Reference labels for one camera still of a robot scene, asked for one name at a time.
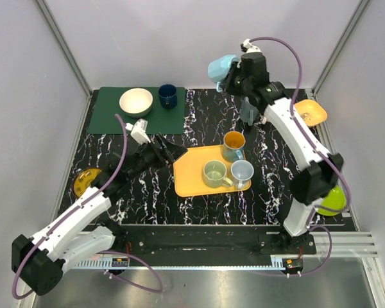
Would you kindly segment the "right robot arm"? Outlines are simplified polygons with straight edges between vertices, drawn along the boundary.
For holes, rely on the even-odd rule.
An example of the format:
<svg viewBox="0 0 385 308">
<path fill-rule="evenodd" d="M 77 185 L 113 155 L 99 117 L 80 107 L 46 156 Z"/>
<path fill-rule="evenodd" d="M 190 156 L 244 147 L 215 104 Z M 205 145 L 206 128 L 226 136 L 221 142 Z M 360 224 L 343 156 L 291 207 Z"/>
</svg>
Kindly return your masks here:
<svg viewBox="0 0 385 308">
<path fill-rule="evenodd" d="M 281 134 L 300 172 L 290 183 L 293 201 L 272 247 L 293 254 L 307 242 L 309 222 L 318 206 L 336 186 L 343 157 L 332 154 L 311 133 L 288 91 L 278 81 L 270 81 L 266 58 L 261 52 L 227 58 L 227 73 L 220 86 L 233 96 L 247 98 Z"/>
</svg>

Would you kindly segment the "pale blue-grey mug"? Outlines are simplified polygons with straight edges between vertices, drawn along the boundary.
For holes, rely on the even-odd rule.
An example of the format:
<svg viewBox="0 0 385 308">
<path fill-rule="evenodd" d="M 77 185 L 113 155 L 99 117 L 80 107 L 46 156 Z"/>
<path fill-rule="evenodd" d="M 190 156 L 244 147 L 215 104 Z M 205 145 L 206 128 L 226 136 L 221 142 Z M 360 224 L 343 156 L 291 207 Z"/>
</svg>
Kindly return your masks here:
<svg viewBox="0 0 385 308">
<path fill-rule="evenodd" d="M 251 180 L 254 168 L 247 160 L 237 160 L 231 165 L 230 172 L 234 185 L 238 189 L 243 189 Z"/>
</svg>

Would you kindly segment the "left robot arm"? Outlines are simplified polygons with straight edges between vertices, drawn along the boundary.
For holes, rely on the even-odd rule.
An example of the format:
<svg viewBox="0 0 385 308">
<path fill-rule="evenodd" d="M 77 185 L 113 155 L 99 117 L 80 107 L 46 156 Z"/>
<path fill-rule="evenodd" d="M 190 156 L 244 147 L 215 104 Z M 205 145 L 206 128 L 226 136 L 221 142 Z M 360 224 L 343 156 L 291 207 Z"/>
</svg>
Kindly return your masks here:
<svg viewBox="0 0 385 308">
<path fill-rule="evenodd" d="M 126 230 L 111 219 L 101 221 L 87 235 L 79 233 L 122 198 L 125 189 L 143 172 L 170 167 L 186 153 L 186 147 L 168 141 L 161 133 L 154 135 L 150 142 L 136 146 L 133 153 L 114 153 L 83 195 L 59 217 L 31 237 L 21 234 L 13 240 L 13 297 L 21 298 L 17 294 L 19 280 L 26 283 L 31 292 L 45 295 L 65 273 L 86 258 L 104 251 L 127 252 Z"/>
</svg>

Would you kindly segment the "light blue faceted mug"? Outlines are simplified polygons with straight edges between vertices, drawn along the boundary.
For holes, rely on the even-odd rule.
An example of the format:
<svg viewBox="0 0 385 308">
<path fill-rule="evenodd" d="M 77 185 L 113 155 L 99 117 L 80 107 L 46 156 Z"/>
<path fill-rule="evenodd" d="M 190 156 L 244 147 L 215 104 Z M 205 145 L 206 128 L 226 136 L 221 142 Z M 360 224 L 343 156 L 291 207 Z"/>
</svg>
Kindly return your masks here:
<svg viewBox="0 0 385 308">
<path fill-rule="evenodd" d="M 207 69 L 209 79 L 216 84 L 216 90 L 223 92 L 222 81 L 227 77 L 232 64 L 237 63 L 239 58 L 236 55 L 225 55 L 212 61 Z"/>
</svg>

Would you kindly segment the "grey-blue faceted mug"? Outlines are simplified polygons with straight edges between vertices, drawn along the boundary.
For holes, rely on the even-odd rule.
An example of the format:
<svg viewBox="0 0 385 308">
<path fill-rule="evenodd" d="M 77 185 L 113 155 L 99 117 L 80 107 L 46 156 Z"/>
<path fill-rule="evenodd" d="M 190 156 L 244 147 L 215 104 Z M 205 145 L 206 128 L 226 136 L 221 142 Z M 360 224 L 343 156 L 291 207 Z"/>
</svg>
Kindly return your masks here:
<svg viewBox="0 0 385 308">
<path fill-rule="evenodd" d="M 241 100 L 241 109 L 239 113 L 239 117 L 242 122 L 244 122 L 248 126 L 253 126 L 258 114 L 258 108 L 253 106 L 247 97 L 243 97 Z"/>
</svg>

